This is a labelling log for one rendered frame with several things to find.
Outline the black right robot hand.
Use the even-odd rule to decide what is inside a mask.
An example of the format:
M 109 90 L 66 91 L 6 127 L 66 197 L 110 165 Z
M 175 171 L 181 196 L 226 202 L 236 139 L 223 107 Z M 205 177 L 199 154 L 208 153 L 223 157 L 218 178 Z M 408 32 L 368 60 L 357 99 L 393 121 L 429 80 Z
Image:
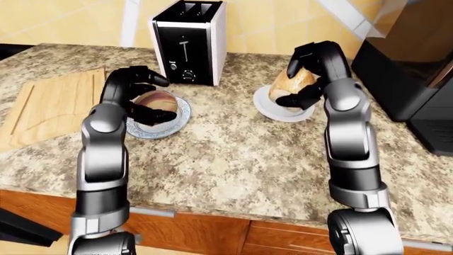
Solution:
M 287 78 L 294 78 L 300 69 L 307 69 L 319 78 L 309 86 L 290 95 L 279 97 L 276 104 L 306 110 L 317 103 L 323 89 L 335 80 L 352 76 L 345 55 L 336 42 L 311 42 L 294 49 L 287 67 Z

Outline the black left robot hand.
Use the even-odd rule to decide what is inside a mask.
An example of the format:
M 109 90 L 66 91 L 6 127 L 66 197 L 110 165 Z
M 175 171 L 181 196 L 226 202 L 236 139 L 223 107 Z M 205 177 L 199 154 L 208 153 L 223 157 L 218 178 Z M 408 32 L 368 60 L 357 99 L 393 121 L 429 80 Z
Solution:
M 132 99 L 155 91 L 156 86 L 167 87 L 170 81 L 146 66 L 131 66 L 114 70 L 106 79 L 101 103 L 116 103 L 124 108 L 127 117 L 143 125 L 167 123 L 177 117 L 176 112 L 141 106 Z

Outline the oval tan bread loaf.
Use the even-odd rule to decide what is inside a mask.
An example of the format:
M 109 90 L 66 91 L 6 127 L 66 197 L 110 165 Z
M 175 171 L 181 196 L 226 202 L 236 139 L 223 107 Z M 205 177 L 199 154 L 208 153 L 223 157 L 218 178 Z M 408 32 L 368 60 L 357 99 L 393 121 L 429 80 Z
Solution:
M 305 86 L 311 85 L 315 81 L 315 76 L 303 67 L 293 78 L 288 78 L 287 70 L 284 69 L 278 74 L 271 85 L 268 97 L 273 103 L 276 103 L 276 99 L 279 97 L 297 94 Z

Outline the round brown bread roll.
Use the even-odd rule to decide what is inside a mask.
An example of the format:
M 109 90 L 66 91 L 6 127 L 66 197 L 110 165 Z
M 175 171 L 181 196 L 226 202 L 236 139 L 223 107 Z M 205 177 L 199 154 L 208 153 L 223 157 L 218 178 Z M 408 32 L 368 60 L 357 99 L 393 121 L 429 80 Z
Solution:
M 177 117 L 176 97 L 166 91 L 150 91 L 138 97 L 133 104 L 132 118 L 147 126 L 170 122 Z

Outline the wooden cutting board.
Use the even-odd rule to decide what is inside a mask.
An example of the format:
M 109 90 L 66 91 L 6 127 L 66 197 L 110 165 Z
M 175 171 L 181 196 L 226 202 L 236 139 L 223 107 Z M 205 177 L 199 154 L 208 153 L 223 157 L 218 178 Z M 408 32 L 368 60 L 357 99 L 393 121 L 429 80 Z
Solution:
M 100 68 L 24 84 L 0 128 L 0 153 L 79 131 L 104 82 Z

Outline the blue patterned white plate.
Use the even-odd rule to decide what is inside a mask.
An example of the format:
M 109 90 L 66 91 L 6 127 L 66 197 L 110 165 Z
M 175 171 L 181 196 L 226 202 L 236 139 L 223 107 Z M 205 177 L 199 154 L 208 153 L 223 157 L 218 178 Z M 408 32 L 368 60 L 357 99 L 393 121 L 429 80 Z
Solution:
M 133 137 L 145 140 L 158 140 L 168 137 L 181 131 L 189 122 L 191 117 L 190 104 L 183 98 L 176 96 L 178 104 L 177 117 L 167 123 L 154 125 L 152 127 L 136 123 L 133 119 L 127 119 L 127 133 Z

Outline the plain white plate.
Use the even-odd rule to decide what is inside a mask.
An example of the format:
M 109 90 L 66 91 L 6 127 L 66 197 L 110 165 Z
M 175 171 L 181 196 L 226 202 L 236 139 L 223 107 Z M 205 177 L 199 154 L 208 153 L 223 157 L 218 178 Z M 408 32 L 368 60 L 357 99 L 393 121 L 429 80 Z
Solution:
M 272 120 L 283 123 L 298 123 L 310 118 L 314 113 L 316 106 L 311 106 L 307 110 L 297 108 L 296 112 L 291 112 L 282 106 L 277 105 L 268 97 L 271 85 L 260 87 L 253 95 L 253 104 L 264 116 Z

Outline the black coffee machine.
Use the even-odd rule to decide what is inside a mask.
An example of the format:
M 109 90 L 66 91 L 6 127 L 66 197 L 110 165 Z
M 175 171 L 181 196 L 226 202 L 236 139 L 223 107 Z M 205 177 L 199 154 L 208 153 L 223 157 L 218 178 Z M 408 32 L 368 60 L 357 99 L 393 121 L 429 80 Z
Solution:
M 385 0 L 352 70 L 392 121 L 453 157 L 453 0 Z

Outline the black and white toaster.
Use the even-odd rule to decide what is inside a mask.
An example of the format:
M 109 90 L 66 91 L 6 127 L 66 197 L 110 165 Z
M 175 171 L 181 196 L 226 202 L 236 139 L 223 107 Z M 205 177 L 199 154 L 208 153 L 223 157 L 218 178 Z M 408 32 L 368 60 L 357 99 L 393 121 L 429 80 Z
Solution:
M 160 72 L 174 84 L 219 86 L 227 56 L 227 3 L 177 0 L 148 20 Z

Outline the black stovetop edge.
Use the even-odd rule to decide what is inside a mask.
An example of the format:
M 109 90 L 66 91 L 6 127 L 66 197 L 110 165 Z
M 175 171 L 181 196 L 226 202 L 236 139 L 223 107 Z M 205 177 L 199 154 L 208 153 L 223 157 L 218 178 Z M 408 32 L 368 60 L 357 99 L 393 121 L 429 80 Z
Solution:
M 34 47 L 34 45 L 0 44 L 0 61 L 17 55 L 19 52 Z

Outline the wooden cabinet drawer front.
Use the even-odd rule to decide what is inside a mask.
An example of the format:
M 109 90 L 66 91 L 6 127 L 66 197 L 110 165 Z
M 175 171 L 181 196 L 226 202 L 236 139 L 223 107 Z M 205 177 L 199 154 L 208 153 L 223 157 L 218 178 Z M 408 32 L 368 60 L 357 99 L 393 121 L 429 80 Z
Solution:
M 453 244 L 453 192 L 422 188 L 390 197 L 406 241 Z M 140 234 L 142 246 L 204 255 L 334 255 L 326 216 L 339 205 L 324 192 L 229 193 L 170 203 L 133 193 L 130 200 L 142 210 L 176 210 L 174 216 L 131 214 L 125 229 Z

